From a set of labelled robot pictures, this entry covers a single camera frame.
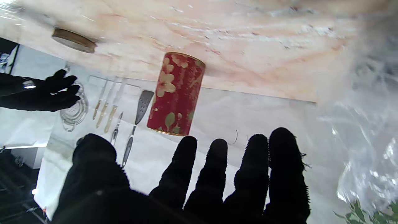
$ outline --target kitchen tool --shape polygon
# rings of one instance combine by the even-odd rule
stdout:
[[[100,108],[99,106],[101,105],[102,97],[103,97],[103,94],[104,94],[104,92],[105,92],[105,88],[106,88],[106,84],[107,84],[107,83],[108,83],[108,80],[105,81],[105,85],[102,87],[101,93],[99,94],[100,97],[98,98],[98,103],[97,103],[97,106],[96,106],[96,108],[95,108],[95,110],[94,110],[93,120],[96,119],[97,111],[98,111],[98,109]]]
[[[79,85],[80,89],[76,93],[80,97],[72,107],[60,110],[60,116],[62,119],[62,126],[67,132],[72,132],[76,125],[80,124],[87,112],[88,112],[88,100],[84,94],[83,84],[80,82],[75,82],[73,85]]]
[[[97,121],[96,128],[98,128],[98,127],[100,126],[100,124],[101,124],[101,121],[102,121],[102,118],[103,118],[103,114],[105,113],[106,108],[108,107],[108,104],[109,104],[108,102],[109,102],[109,99],[110,99],[111,96],[112,96],[113,90],[115,89],[116,83],[117,83],[117,77],[115,77],[115,80],[114,80],[113,83],[112,83],[112,87],[111,87],[111,89],[109,90],[108,96],[106,97],[105,104],[103,105],[103,108],[102,108],[102,110],[101,110],[101,114],[99,115],[100,118],[99,118],[98,121]]]
[[[109,114],[108,122],[106,123],[105,129],[104,129],[105,133],[108,133],[108,131],[109,131],[109,127],[110,127],[110,125],[112,123],[113,116],[115,115],[115,112],[116,112],[116,109],[117,109],[117,104],[119,103],[119,100],[122,98],[124,87],[126,86],[126,83],[127,83],[127,79],[128,78],[123,78],[122,79],[122,83],[120,85],[120,88],[119,88],[118,92],[116,93],[115,99],[113,100],[112,111]]]
[[[130,138],[126,145],[126,149],[125,149],[125,152],[123,155],[122,167],[124,167],[126,165],[127,159],[129,158],[131,147],[133,145],[135,128],[140,123],[142,118],[144,117],[145,112],[148,109],[150,100],[152,99],[153,95],[154,95],[154,92],[148,91],[148,90],[144,90],[141,93],[140,99],[138,101],[137,114],[135,116],[135,125],[133,127],[133,131],[131,132]]]
[[[147,123],[155,131],[186,136],[206,65],[182,53],[166,53]]]
[[[123,117],[123,112],[120,114],[119,118],[117,119],[116,127],[113,130],[111,140],[109,141],[113,146],[115,146],[115,144],[116,144],[116,138],[117,138],[117,134],[119,133],[119,126],[120,126],[122,117]]]

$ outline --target red floral canister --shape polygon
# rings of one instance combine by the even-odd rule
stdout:
[[[166,53],[148,128],[176,136],[189,134],[205,68],[203,62],[189,55]]]

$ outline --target pink marble surface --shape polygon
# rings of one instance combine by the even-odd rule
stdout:
[[[314,101],[335,59],[388,0],[3,0],[0,34],[103,73],[156,81],[164,54],[207,65],[202,87]],[[51,39],[97,42],[94,54]]]

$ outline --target black glove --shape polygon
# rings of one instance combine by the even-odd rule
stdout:
[[[97,135],[86,135],[73,153],[52,223],[306,223],[310,207],[302,154],[287,129],[273,131],[269,144],[261,134],[250,138],[235,175],[235,191],[225,201],[228,145],[222,139],[213,141],[196,189],[183,208],[196,147],[194,137],[184,137],[159,185],[146,196],[130,189],[113,146]],[[271,202],[264,210],[268,187]]]
[[[65,70],[59,70],[43,81],[1,74],[0,107],[52,112],[69,108],[80,99],[76,96],[80,86],[72,85],[77,79],[76,76],[65,77],[65,75]],[[22,83],[26,80],[32,80],[36,88],[25,89]]]
[[[196,146],[194,137],[181,140],[159,186],[151,191],[149,197],[181,212],[188,219],[195,216],[205,223],[306,223],[310,207],[308,188],[302,175],[302,154],[294,135],[287,129],[273,131],[269,147],[264,135],[250,138],[235,175],[235,191],[224,202],[228,146],[222,139],[213,141],[196,189],[182,210]],[[272,168],[270,180],[269,165]],[[271,202],[264,210],[268,186]]]

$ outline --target can lid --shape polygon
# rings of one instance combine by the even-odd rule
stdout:
[[[52,37],[58,43],[86,53],[94,53],[97,47],[91,40],[64,29],[54,29]]]

